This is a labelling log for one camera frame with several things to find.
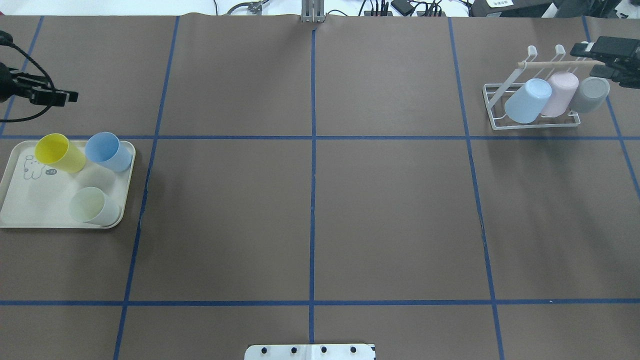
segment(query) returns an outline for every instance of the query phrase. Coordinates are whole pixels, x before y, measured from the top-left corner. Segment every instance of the plastic cup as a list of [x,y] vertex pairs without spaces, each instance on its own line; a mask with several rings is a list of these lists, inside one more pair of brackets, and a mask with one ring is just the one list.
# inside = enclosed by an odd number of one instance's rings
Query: plastic cup
[[538,78],[528,80],[504,104],[509,117],[521,124],[536,120],[551,97],[551,85]]
[[577,113],[590,113],[602,105],[610,89],[606,79],[590,76],[580,82],[569,108]]
[[98,188],[83,188],[71,198],[69,214],[75,221],[109,226],[118,221],[120,206]]
[[84,153],[89,160],[115,172],[127,170],[133,157],[117,136],[106,131],[93,135],[87,141]]
[[558,117],[564,114],[576,89],[578,89],[578,84],[580,84],[580,80],[571,72],[560,71],[551,75],[549,85],[551,85],[553,94],[540,113],[548,117]]
[[84,154],[62,134],[49,134],[36,144],[36,159],[52,168],[78,172],[86,163]]

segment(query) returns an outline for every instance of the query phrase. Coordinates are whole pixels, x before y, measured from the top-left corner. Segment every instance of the grid line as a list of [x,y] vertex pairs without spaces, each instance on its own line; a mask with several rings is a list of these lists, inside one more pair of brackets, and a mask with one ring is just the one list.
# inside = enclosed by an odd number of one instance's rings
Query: grid line
[[482,204],[480,201],[480,192],[478,190],[477,176],[476,176],[476,164],[474,163],[473,148],[471,147],[471,137],[469,135],[469,124],[467,121],[467,110],[465,108],[465,98],[462,91],[462,81],[460,79],[460,65],[458,64],[458,54],[456,52],[456,40],[454,38],[453,22],[451,18],[447,18],[449,21],[449,36],[451,38],[451,51],[453,53],[453,64],[456,70],[456,82],[458,83],[458,97],[460,98],[460,111],[462,113],[462,123],[465,126],[465,137],[467,141],[467,153],[469,156],[469,167],[471,171],[471,181],[474,186],[474,195],[476,198],[476,209],[478,213],[478,219],[480,221],[480,231],[484,250],[484,266],[486,268],[486,278],[489,286],[489,296],[491,296],[491,308],[493,312],[493,326],[495,327],[495,338],[498,345],[498,355],[500,360],[504,360],[504,349],[502,347],[502,332],[500,330],[500,319],[498,317],[498,305],[495,301],[495,290],[493,288],[493,274],[491,271],[491,259],[489,258],[489,246],[486,242],[486,231],[484,228],[484,218],[482,214]]
[[[44,135],[2,135],[3,139],[39,140]],[[93,135],[68,135],[71,140],[88,140]],[[122,140],[154,140],[155,135],[118,135]],[[470,135],[471,140],[553,140],[553,141],[639,141],[640,136],[501,136]],[[158,140],[466,140],[457,135],[158,135]]]
[[[589,33],[589,24],[587,23],[587,18],[585,16],[582,16],[582,25],[584,26],[584,34],[587,38],[587,41],[591,42],[591,34]],[[625,162],[627,163],[629,175],[631,176],[631,181],[633,182],[634,189],[636,190],[636,196],[640,200],[640,186],[638,186],[636,172],[634,171],[633,164],[631,164],[631,159],[629,158],[629,153],[627,152],[627,146],[625,145],[625,139],[622,137],[622,131],[620,131],[620,126],[618,125],[616,112],[613,111],[613,105],[611,105],[611,100],[609,96],[607,96],[607,107],[609,108],[609,114],[611,115],[611,121],[613,121],[613,126],[616,129],[616,134],[618,135],[616,139],[620,142],[620,147],[622,148],[622,154],[625,157]]]
[[136,257],[138,255],[138,246],[140,245],[140,234],[142,227],[142,219],[145,214],[147,199],[148,199],[148,186],[149,179],[151,178],[151,170],[154,166],[154,159],[156,157],[156,149],[158,143],[158,134],[160,132],[160,125],[162,123],[162,115],[164,110],[164,100],[166,98],[166,90],[169,85],[169,75],[171,74],[171,64],[173,61],[173,50],[175,49],[175,39],[178,34],[178,26],[180,24],[180,17],[175,17],[175,24],[173,25],[173,36],[171,40],[171,47],[169,49],[169,57],[166,64],[166,72],[164,74],[164,85],[162,90],[162,96],[160,98],[160,106],[158,108],[158,117],[156,120],[156,133],[154,134],[154,143],[151,147],[151,154],[149,155],[149,166],[147,168],[147,177],[145,179],[145,190],[142,194],[142,204],[140,206],[140,215],[138,216],[138,227],[136,229],[136,238],[133,243],[133,250],[131,252],[131,263],[129,265],[129,275],[127,276],[127,286],[124,293],[124,301],[122,304],[122,312],[120,314],[120,325],[118,326],[118,336],[116,337],[115,349],[113,351],[113,360],[118,360],[120,355],[120,345],[122,344],[122,334],[124,333],[124,325],[127,319],[127,308],[129,303],[129,296],[131,295],[131,283],[133,282],[133,273],[136,268]]
[[[44,16],[41,16],[40,20],[38,20],[38,26],[36,26],[36,31],[33,33],[33,38],[31,39],[31,44],[29,45],[29,51],[27,51],[27,54],[29,54],[29,56],[31,56],[31,53],[33,53],[33,49],[36,46],[36,41],[38,40],[40,29],[42,29],[43,21],[44,21]],[[27,69],[28,64],[29,64],[29,59],[25,58],[24,62],[22,62],[22,67],[20,68],[20,71],[24,72]],[[9,114],[11,113],[11,108],[13,107],[14,100],[15,100],[15,95],[11,96],[11,99],[9,100],[9,105],[7,105],[6,107],[6,111],[4,112],[5,119],[9,118]],[[0,123],[0,138],[2,137],[2,133],[4,132],[4,127],[6,125],[7,125],[6,122]]]
[[[613,124],[616,128],[617,136],[472,136],[469,133],[468,121],[466,116],[466,109],[463,97],[463,90],[461,85],[460,68],[458,63],[458,57],[455,47],[454,31],[452,20],[449,21],[449,31],[451,38],[452,54],[454,59],[454,67],[456,72],[456,80],[458,84],[458,95],[461,105],[461,112],[463,118],[463,125],[465,128],[464,136],[333,136],[325,135],[318,136],[316,133],[316,29],[312,31],[312,45],[311,45],[311,123],[312,123],[312,135],[311,136],[259,136],[259,135],[160,135],[159,130],[161,127],[161,120],[164,108],[164,99],[166,97],[166,91],[168,87],[170,69],[172,64],[173,52],[175,49],[175,42],[177,38],[177,32],[179,27],[180,17],[175,18],[175,25],[173,30],[172,44],[170,47],[170,53],[168,57],[168,64],[165,73],[163,92],[161,96],[161,102],[159,105],[158,118],[156,122],[155,133],[153,135],[123,135],[120,136],[123,140],[153,140],[152,152],[150,155],[150,161],[147,169],[147,177],[145,179],[145,189],[143,193],[143,199],[140,209],[140,215],[138,219],[138,226],[136,229],[136,238],[134,241],[134,247],[132,250],[132,258],[129,267],[129,273],[127,277],[127,286],[125,288],[125,295],[123,301],[109,301],[109,300],[0,300],[0,306],[118,306],[122,307],[122,313],[120,317],[120,325],[118,328],[118,336],[116,339],[116,346],[114,350],[114,359],[118,359],[120,345],[122,343],[122,336],[124,332],[124,325],[126,320],[128,307],[179,307],[179,306],[202,306],[202,307],[232,307],[232,306],[308,306],[309,308],[309,341],[314,342],[314,306],[489,306],[491,305],[493,311],[494,326],[496,331],[496,339],[498,343],[498,350],[500,360],[504,360],[504,349],[502,346],[502,337],[500,332],[500,324],[498,317],[497,306],[526,306],[526,305],[561,305],[561,304],[640,304],[639,298],[618,299],[618,298],[597,298],[597,299],[496,299],[495,290],[493,288],[493,277],[491,271],[491,264],[488,252],[488,245],[486,242],[486,231],[484,228],[483,214],[481,208],[481,202],[479,197],[479,189],[477,185],[477,177],[475,164],[472,154],[471,140],[553,140],[553,141],[602,141],[602,140],[617,140],[620,142],[621,149],[627,162],[627,167],[630,172],[630,176],[633,180],[637,196],[640,199],[640,188],[638,186],[637,177],[635,175],[633,166],[630,162],[630,158],[627,153],[625,141],[638,141],[640,136],[623,136],[618,125],[618,121],[612,107],[610,99],[607,97],[607,106],[609,107],[609,113],[611,115]],[[29,47],[29,54],[32,53],[38,34],[42,27],[44,16],[40,17],[36,32]],[[590,40],[588,24],[586,18],[582,17],[582,22],[585,30],[585,34],[588,41]],[[22,70],[26,69],[28,61],[25,60]],[[13,97],[11,98],[7,107],[5,118],[10,114],[13,104]],[[5,124],[0,125],[0,138],[4,139],[39,139],[38,135],[4,135]],[[90,135],[75,135],[68,136],[73,140],[88,139]],[[309,300],[144,300],[144,301],[130,301],[129,296],[131,293],[131,283],[133,273],[135,269],[136,256],[138,251],[138,245],[140,242],[141,234],[141,222],[145,212],[148,195],[148,182],[151,175],[152,166],[154,163],[155,152],[157,148],[158,140],[311,140],[312,143],[312,177],[311,177],[311,207],[310,207],[310,267],[309,267]],[[464,140],[467,143],[467,151],[469,156],[470,173],[472,176],[472,183],[474,185],[474,193],[476,196],[477,212],[481,224],[481,234],[483,240],[484,256],[486,272],[488,277],[488,285],[490,290],[491,299],[471,299],[471,300],[315,300],[315,189],[316,189],[316,145],[317,141],[323,140]]]
[[315,342],[316,299],[316,30],[311,31],[311,209],[309,226],[309,343]]
[[[130,300],[127,307],[244,306],[489,306],[490,299],[469,300]],[[496,305],[640,304],[640,298],[496,299]],[[0,300],[0,306],[123,306],[110,300]]]

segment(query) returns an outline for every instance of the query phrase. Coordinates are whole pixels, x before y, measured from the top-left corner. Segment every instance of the dish rack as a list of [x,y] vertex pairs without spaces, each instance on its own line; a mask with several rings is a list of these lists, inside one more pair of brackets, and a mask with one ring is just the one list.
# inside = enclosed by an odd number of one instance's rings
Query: dish rack
[[556,45],[556,55],[550,61],[535,61],[538,57],[538,50],[535,46],[529,45],[527,48],[527,57],[525,60],[517,63],[516,69],[509,75],[503,83],[491,83],[483,85],[484,106],[489,115],[489,121],[493,130],[511,130],[511,129],[534,129],[540,127],[575,127],[580,125],[580,116],[573,110],[566,111],[558,117],[546,117],[538,115],[538,118],[530,124],[520,124],[511,120],[505,110],[506,101],[522,86],[524,83],[516,83],[515,81],[527,69],[539,69],[534,78],[542,78],[543,73],[547,70],[544,80],[547,80],[556,69],[566,68],[566,71],[575,73],[578,67],[587,67],[602,64],[596,60],[585,60],[585,58],[577,58],[573,61],[563,61],[566,51],[562,45]]

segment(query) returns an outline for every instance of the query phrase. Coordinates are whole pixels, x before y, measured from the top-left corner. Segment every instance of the printed bunny drawing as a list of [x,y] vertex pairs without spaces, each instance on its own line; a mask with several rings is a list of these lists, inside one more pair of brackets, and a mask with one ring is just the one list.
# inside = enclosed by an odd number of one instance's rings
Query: printed bunny drawing
[[35,159],[33,155],[27,155],[24,160],[24,179],[39,179],[45,165]]

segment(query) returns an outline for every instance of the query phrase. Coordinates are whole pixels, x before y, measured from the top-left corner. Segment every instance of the light blue cup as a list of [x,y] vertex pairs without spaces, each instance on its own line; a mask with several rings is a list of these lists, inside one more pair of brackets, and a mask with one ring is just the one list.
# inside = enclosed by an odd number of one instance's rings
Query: light blue cup
[[92,162],[115,172],[127,170],[133,157],[117,136],[106,131],[93,135],[87,141],[84,154]]
[[504,104],[504,111],[515,122],[536,120],[551,97],[551,85],[538,78],[528,80]]

